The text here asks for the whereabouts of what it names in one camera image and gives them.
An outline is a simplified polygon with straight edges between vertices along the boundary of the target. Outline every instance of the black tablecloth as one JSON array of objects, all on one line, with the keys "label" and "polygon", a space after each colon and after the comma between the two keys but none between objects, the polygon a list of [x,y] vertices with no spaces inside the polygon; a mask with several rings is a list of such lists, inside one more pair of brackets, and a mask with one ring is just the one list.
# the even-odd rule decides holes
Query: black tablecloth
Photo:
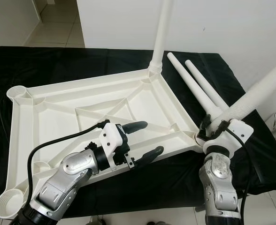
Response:
[{"label": "black tablecloth", "polygon": [[[219,54],[174,52],[174,55],[182,64],[190,59],[228,105],[244,94]],[[10,87],[33,87],[143,69],[148,67],[151,56],[152,51],[144,50],[0,47],[0,194],[7,179],[12,103],[6,97],[6,91]],[[205,112],[166,53],[162,75],[199,126]],[[259,194],[276,189],[276,141],[256,111],[244,121],[254,128],[246,145],[258,165],[257,172],[253,170],[251,174],[249,192]],[[65,216],[201,205],[203,188],[198,172],[204,156],[185,152],[83,187]],[[244,189],[248,161],[242,149],[235,153],[231,170],[234,187],[238,191]]]}]

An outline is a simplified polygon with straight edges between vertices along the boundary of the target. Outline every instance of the white wall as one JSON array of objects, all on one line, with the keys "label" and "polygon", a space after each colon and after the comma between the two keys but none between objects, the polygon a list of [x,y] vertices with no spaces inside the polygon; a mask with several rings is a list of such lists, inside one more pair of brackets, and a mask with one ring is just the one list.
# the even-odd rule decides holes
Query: white wall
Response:
[{"label": "white wall", "polygon": [[0,46],[22,46],[38,22],[31,0],[0,0]]},{"label": "white wall", "polygon": [[[159,3],[77,0],[85,46],[152,49]],[[245,90],[276,65],[276,1],[176,0],[170,25],[166,50],[219,53]]]}]

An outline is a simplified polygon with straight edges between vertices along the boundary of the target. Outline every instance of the metal bracket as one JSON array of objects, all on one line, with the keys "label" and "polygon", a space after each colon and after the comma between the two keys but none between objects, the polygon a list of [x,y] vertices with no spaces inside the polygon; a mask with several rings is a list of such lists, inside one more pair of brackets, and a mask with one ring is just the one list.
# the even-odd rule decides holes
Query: metal bracket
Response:
[{"label": "metal bracket", "polygon": [[129,168],[133,169],[135,167],[133,158],[131,158],[131,156],[128,153],[125,153],[124,157],[125,157],[125,160],[127,161]]}]

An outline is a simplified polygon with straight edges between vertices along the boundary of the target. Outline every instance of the white plastic part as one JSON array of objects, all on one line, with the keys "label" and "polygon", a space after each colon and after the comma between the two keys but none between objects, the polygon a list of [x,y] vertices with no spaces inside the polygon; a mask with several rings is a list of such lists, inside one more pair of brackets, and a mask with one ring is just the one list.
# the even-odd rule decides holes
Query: white plastic part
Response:
[{"label": "white plastic part", "polygon": [[218,117],[222,113],[222,110],[212,102],[203,89],[195,82],[187,70],[173,55],[173,53],[169,52],[167,57],[172,65],[176,68],[182,79],[185,81],[191,92],[194,94],[196,99],[199,101],[201,106],[204,108],[206,113],[211,115],[211,120],[214,120],[216,117]]},{"label": "white plastic part", "polygon": [[208,97],[214,102],[214,104],[221,110],[225,111],[229,106],[224,102],[222,97],[215,91],[215,89],[204,78],[200,71],[194,66],[190,60],[186,60],[185,65],[188,67],[194,78],[197,80],[201,88],[205,91]]},{"label": "white plastic part", "polygon": [[222,120],[241,120],[256,109],[268,96],[276,90],[276,67],[271,70],[261,81],[256,83],[229,109],[212,121],[207,132],[215,131]]},{"label": "white plastic part", "polygon": [[[13,114],[5,193],[20,190],[18,198],[23,193],[22,204],[28,195],[26,168],[32,149],[105,119],[121,125],[148,122],[145,129],[127,135],[131,155],[136,159],[159,145],[164,147],[164,152],[156,160],[188,150],[203,152],[194,140],[198,128],[163,77],[160,74],[150,77],[148,69],[33,88],[18,86],[7,95],[13,102]],[[33,158],[33,196],[68,154],[84,150],[91,141],[100,146],[100,133],[96,129],[39,150]],[[108,168],[92,176],[87,184],[127,170],[126,164],[114,171]],[[16,212],[22,204],[14,206]],[[3,210],[0,217],[14,217],[10,212]]]},{"label": "white plastic part", "polygon": [[19,189],[10,189],[0,195],[0,218],[12,219],[21,209],[23,192]]},{"label": "white plastic part", "polygon": [[169,30],[169,21],[173,8],[173,3],[174,0],[163,0],[162,3],[157,36],[153,49],[153,57],[148,68],[151,74],[159,74],[162,71],[164,45]]},{"label": "white plastic part", "polygon": [[[230,121],[228,129],[236,134],[243,143],[245,143],[254,132],[254,129],[251,126],[236,119]],[[203,146],[204,153],[207,153],[208,147],[214,145],[226,148],[230,153],[229,158],[232,158],[234,156],[234,152],[241,148],[241,144],[227,131],[223,131],[217,138],[205,142]]]},{"label": "white plastic part", "polygon": [[114,151],[118,146],[123,144],[117,127],[114,123],[107,123],[99,136],[100,143],[106,154],[111,170],[116,170],[116,165],[113,160]]}]

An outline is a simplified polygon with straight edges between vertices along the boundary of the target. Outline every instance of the white pole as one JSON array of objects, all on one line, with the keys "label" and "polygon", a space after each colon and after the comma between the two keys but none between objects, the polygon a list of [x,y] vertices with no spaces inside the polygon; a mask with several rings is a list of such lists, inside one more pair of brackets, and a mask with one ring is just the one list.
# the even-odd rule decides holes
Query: white pole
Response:
[{"label": "white pole", "polygon": [[163,0],[155,46],[153,49],[153,57],[148,67],[149,72],[152,74],[158,74],[162,71],[164,45],[169,29],[169,21],[171,17],[173,3],[174,0]]},{"label": "white pole", "polygon": [[194,64],[187,60],[185,65],[188,67],[194,78],[197,80],[201,88],[209,96],[209,98],[214,102],[214,104],[221,110],[225,111],[229,106],[224,102],[222,97],[215,91],[215,89],[209,84],[209,82],[204,78],[200,71],[194,66]]},{"label": "white pole", "polygon": [[182,79],[185,81],[201,106],[204,108],[206,113],[211,115],[211,120],[214,120],[216,117],[218,117],[222,113],[222,110],[212,102],[212,100],[207,96],[203,89],[195,82],[195,80],[191,77],[187,70],[176,59],[173,53],[169,52],[167,54],[167,57],[169,58],[172,65],[176,68],[178,73],[181,75]]},{"label": "white pole", "polygon": [[229,109],[216,118],[208,127],[208,133],[215,131],[222,120],[241,120],[260,105],[268,96],[276,90],[276,67],[270,71],[261,81],[256,83]]}]

